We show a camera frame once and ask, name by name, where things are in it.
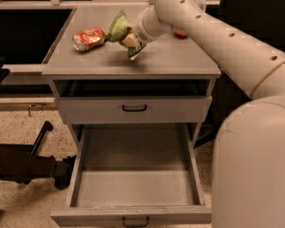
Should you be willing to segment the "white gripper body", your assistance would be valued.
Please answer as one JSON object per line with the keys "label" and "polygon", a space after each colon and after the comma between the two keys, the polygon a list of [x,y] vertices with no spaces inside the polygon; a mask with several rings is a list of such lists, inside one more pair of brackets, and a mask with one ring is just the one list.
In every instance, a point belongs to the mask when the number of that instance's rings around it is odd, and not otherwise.
{"label": "white gripper body", "polygon": [[134,35],[144,44],[156,41],[161,35],[170,32],[172,28],[162,22],[153,6],[143,10],[132,26]]}

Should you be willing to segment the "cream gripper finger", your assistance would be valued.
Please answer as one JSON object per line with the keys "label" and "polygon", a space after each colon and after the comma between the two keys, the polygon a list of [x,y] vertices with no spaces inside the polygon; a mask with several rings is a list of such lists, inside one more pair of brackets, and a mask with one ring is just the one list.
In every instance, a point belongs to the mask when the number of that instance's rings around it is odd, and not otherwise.
{"label": "cream gripper finger", "polygon": [[122,45],[126,48],[138,48],[141,45],[141,42],[138,40],[135,34],[131,32],[128,33],[122,40]]}

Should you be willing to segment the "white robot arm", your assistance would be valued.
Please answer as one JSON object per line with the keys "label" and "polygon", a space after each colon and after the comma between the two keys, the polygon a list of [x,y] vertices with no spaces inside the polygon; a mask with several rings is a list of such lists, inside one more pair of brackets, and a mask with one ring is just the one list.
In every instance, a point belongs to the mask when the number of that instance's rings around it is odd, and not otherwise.
{"label": "white robot arm", "polygon": [[134,24],[150,43],[183,30],[238,93],[219,85],[212,159],[213,228],[285,228],[285,0],[154,0]]}

